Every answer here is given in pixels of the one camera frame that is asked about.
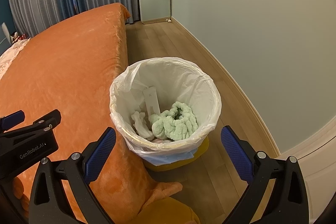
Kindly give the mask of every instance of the blue gripper pad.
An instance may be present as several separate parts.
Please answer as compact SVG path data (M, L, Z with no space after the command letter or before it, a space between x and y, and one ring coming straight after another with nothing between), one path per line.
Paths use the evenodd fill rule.
M84 180L86 184L89 184L98 178L107 158L116 144L116 139L116 132L112 128L107 132L97 145L97 148L91 154L90 158L86 161L84 169Z
M11 115L3 117L1 121L1 128L3 131L10 130L14 126L24 122L25 120L25 113L22 110L19 110Z
M222 129L221 141L241 180L244 180L250 184L254 178L253 165L236 138L227 127L223 127Z

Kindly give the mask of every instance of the silver bolt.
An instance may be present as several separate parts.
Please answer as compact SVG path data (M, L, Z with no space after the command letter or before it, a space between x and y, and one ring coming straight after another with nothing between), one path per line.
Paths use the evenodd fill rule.
M294 157L294 156L290 156L290 157L289 157L289 160L290 160L292 163L296 163L296 162L297 162L297 159L296 159L296 157Z
M73 154L71 155L71 158L72 158L73 160L78 160L80 156L81 156L80 153L73 153Z
M41 160L41 163L42 164L46 164L48 162L48 158L43 158L42 160Z
M262 152L262 151L258 152L258 153L257 153L257 156L258 156L258 158L260 158L260 159L264 159L264 158L266 158L266 154L265 154L264 152Z

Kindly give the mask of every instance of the trash bag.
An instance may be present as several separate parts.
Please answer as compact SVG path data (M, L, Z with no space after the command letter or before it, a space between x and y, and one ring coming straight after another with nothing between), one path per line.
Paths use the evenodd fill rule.
M169 110L176 101L191 107L198 129L189 138L157 144L136 134L131 115L145 112L148 119L142 91L152 86L156 88L161 112ZM139 61L115 78L110 88L110 116L117 130L130 150L156 166L193 158L208 133L215 129L221 106L213 80L196 64L181 58Z

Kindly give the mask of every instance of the bed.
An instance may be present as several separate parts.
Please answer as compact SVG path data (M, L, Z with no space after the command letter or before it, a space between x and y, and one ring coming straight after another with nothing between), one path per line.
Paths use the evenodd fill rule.
M21 126L58 109L61 124L54 133L59 150L52 160L81 152L114 125L109 88L127 65L125 19L121 4L111 4L64 20L30 39L0 80L0 117L22 109ZM19 177L30 190L37 165ZM64 183L76 217L85 221ZM129 151L117 133L117 143L97 181L90 184L100 204L117 223L126 223L142 208L182 189L179 183L157 183L142 160Z

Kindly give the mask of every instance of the wooden floor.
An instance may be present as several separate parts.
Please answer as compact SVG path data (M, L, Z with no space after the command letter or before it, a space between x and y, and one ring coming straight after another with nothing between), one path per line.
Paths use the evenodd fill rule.
M256 122L241 98L222 75L216 63L207 58L205 50L190 39L173 23L141 22L126 25L128 60L133 64L139 60L153 57L180 57L197 64L214 80L221 98L222 112L216 129L209 134L210 146L196 161L166 172L152 172L157 181L179 181L183 190L173 198L190 206L199 216L202 224L221 224L229 215L243 194L247 183L241 181L228 154L221 145L220 132L224 125L230 125L236 134L248 140L253 148L273 152L263 141ZM253 218L261 217L272 191L272 183Z

